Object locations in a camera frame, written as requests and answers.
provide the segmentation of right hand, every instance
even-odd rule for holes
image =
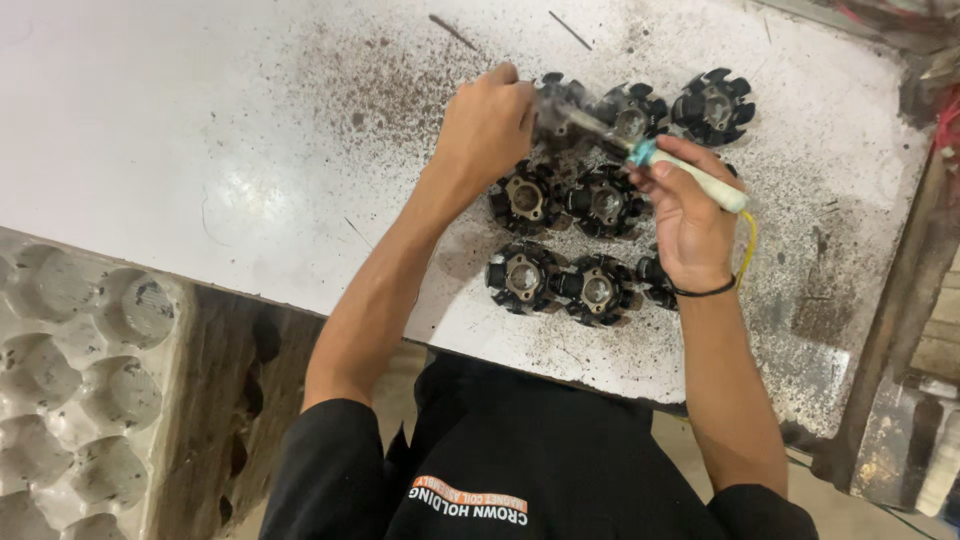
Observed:
[[[457,89],[446,106],[437,149],[417,186],[456,217],[484,189],[530,153],[534,91],[501,63]]]
[[[743,191],[743,183],[710,150],[670,135],[658,136],[657,147]],[[708,292],[729,283],[736,214],[723,211],[689,173],[670,162],[628,168],[630,182],[656,208],[660,264],[674,286]]]

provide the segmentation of wrist band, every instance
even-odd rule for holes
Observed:
[[[731,275],[731,276],[730,276],[730,282],[727,283],[726,285],[718,288],[718,289],[713,289],[713,290],[710,290],[710,291],[707,291],[707,292],[689,292],[689,291],[680,290],[680,289],[674,287],[673,293],[676,294],[676,295],[678,295],[678,296],[685,296],[685,297],[688,297],[688,298],[703,298],[703,297],[705,297],[705,296],[713,296],[713,295],[715,295],[715,294],[725,293],[725,292],[729,291],[730,289],[734,288],[735,286],[736,286],[736,276]]]

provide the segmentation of dirty workbench surface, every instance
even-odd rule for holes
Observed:
[[[697,73],[731,68],[757,105],[747,135],[722,149],[759,224],[741,293],[753,346],[781,420],[820,436],[837,428],[924,161],[925,135],[897,118],[893,50],[749,2],[3,11],[0,226],[324,314],[400,211],[465,77],[510,59],[523,77],[563,71],[597,92],[642,81],[672,103]],[[651,232],[542,240],[632,265]],[[495,306],[483,267],[508,240],[474,204],[441,241],[406,336],[626,396],[684,398],[674,313],[648,303],[622,328],[591,330]]]

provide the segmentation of yellow wire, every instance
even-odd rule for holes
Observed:
[[[754,217],[747,210],[741,210],[740,215],[750,224],[750,243],[747,244],[747,253],[743,255],[743,263],[740,264],[740,269],[736,271],[736,290],[740,290],[740,285],[743,284],[743,275],[747,272],[747,266],[750,266],[750,259],[753,258],[754,248],[756,247],[756,222]]]

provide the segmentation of pulp egg tray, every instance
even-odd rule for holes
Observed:
[[[184,290],[0,229],[0,537],[141,538]]]

